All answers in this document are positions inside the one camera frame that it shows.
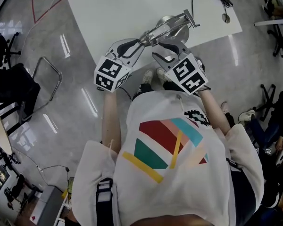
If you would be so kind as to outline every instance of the black and white logo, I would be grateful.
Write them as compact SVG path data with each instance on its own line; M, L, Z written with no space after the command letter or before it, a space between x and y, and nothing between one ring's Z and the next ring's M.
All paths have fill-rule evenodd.
M112 90L113 81L97 74L95 83L101 87L104 87L107 90Z
M204 80L201 77L199 73L196 73L192 75L190 78L188 78L184 83L182 83L182 86L185 87L189 93L192 93L193 91L197 90L200 86L204 84Z
M124 84L128 78L129 73L125 74L121 79L119 79L119 81L117 82L117 86L115 87L115 89L117 89L118 87L120 87L122 84Z
M266 150L265 150L265 153L266 153L267 155L270 155L270 154L272 153L272 149L266 149Z
M119 65L118 63L106 59L106 61L99 68L99 72L106 74L115 79L118 73L120 72L121 68L122 66Z
M195 67L192 65L189 59L184 59L179 63L175 68L173 68L174 74L176 75L178 81L182 81L190 73L195 70Z

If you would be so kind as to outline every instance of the red stripe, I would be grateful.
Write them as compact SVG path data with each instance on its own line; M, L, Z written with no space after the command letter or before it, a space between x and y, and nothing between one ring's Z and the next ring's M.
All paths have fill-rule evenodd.
M202 160L199 162L199 164L204 164L204 163L207 163L207 161L204 158L202 158Z
M192 121L190 118L186 117L190 122L192 122L195 126L197 126L199 128L199 126L197 125L196 122Z
M32 0L32 9L33 9L33 22L36 23L36 18L35 18L35 15L34 15L33 0Z
M39 17L38 20L37 20L35 23L37 23L40 19L42 19L54 6L56 6L56 5L57 5L59 2L61 2L61 1L62 1L62 0L59 0L59 1L57 1L54 5L52 5L52 6L50 7L50 9L47 10L45 13L43 13L42 16Z
M167 149L171 154L174 153L177 137L160 121L148 121L140 124L139 131L145 133L150 138Z

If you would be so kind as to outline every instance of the yellow stripe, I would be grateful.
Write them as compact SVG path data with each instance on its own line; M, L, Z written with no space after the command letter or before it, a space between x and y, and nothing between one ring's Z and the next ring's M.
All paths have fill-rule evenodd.
M170 164L170 169L173 169L175 167L176 161L177 161L177 156L178 156L178 151L179 151L179 146L180 146L180 141L181 137L183 136L183 132L179 130L177 134L177 140L176 140L176 145L174 149L174 154L172 156L171 164Z
M147 164L143 163L139 159L137 159L134 155L128 152L123 152L123 157L125 157L128 161L132 162L139 169L143 170L147 173L151 178L153 178L156 182L160 183L164 177L158 174L155 170L149 167Z

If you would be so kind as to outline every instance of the power cord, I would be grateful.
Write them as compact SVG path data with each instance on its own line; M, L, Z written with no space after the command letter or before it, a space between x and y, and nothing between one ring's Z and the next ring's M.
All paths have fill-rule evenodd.
M132 101L131 95L128 93L128 91L125 90L123 87L119 87L119 88L122 89L124 92L126 92L126 94L128 95L130 101ZM101 88L101 87L97 87L96 89L99 90L99 91L104 91L104 89Z
M26 155L25 153L21 152L20 150L16 149L16 148L13 147L13 146L12 146L12 148L13 148L14 150L20 152L22 155L26 156L27 158L29 158L29 159L36 165L36 168L37 168L37 170L38 170L38 172L39 172L41 178L43 179L43 181L45 182L45 184L46 184L47 186L54 186L54 185L48 184L48 182L44 179L44 177L43 177L43 175L42 175L41 172L42 172L43 170L45 170L45 169L48 169L48 168L54 168L54 167L63 167L63 168L65 168L65 170L66 170L66 172L67 172L67 192L69 191L69 186L68 186L68 172L69 172L70 170L69 170L68 167L65 167L65 166L63 166L63 165L53 165L53 166L50 166L50 167L45 167L45 168L43 168L43 169L40 169L40 167L38 166L38 164L37 164L30 156Z
M25 37L25 39L24 39L24 43L23 43L23 46L22 46L22 48L21 48L21 51L23 51L23 48L24 48L25 43L26 43L26 40L27 40L27 38L28 38L29 33L31 32L31 30L32 30L35 26L37 26L37 25L42 21L43 18L46 17L46 15L48 14L48 12L49 12L49 10L51 9L51 6L53 5L54 2L55 2L55 0L52 1L51 5L49 6L49 9L48 9L47 12L46 12L46 14L45 14L38 22L36 22L35 25L32 26L31 29L28 31L28 33L27 33L27 35L26 35L26 37Z
M68 199L68 209L70 210L70 205L69 205L69 177L68 177L68 172L69 172L69 169L67 171L67 199Z
M223 8L225 9L225 23L227 20L227 12L226 12L226 8L232 7L233 3L230 0L220 0ZM193 8L193 0L191 0L191 10L192 10L192 17L194 18L194 8Z

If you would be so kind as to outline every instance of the colorful stripe graphic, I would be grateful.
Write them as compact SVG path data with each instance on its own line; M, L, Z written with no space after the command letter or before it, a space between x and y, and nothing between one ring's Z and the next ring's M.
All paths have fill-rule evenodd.
M192 125L181 118L143 122L139 126L139 131L149 137L147 141L155 141L172 154L169 165L170 169L175 168L178 154L189 141L191 141L196 148L194 148L192 154L188 155L188 158L184 160L183 166L193 168L199 164L208 162L207 152L204 145L200 143L203 138L202 135ZM155 151L157 153L160 152L159 148L156 147ZM167 169L168 164L159 154L156 154L139 138L137 138L135 142L134 155L129 152L123 152L122 156L144 171L156 182L160 183L164 179L164 177L155 170Z
M174 150L174 154L171 160L171 164L170 164L170 169L173 169L176 165L176 161L177 161L177 156L178 156L178 151L179 151L179 145L180 145L180 141L182 138L183 132L180 130L177 134L177 141L176 141L176 145L175 145L175 150Z
M174 118L170 120L177 126L183 133L193 142L194 146L197 147L202 140L202 135L192 126L190 126L187 122L185 122L181 118Z
M128 152L123 152L123 157L126 158L128 161L133 163L136 167L138 167L140 170L144 171L148 174L149 177L151 177L153 180L155 180L157 183L160 183L164 177L157 173L155 170L153 170L151 167L149 167L147 164L143 163L142 161L138 160L135 156Z
M152 169L166 169L168 165L140 139L136 139L134 156Z
M161 121L148 121L140 124L139 131L148 135L171 154L174 152L176 136L170 133L170 130Z

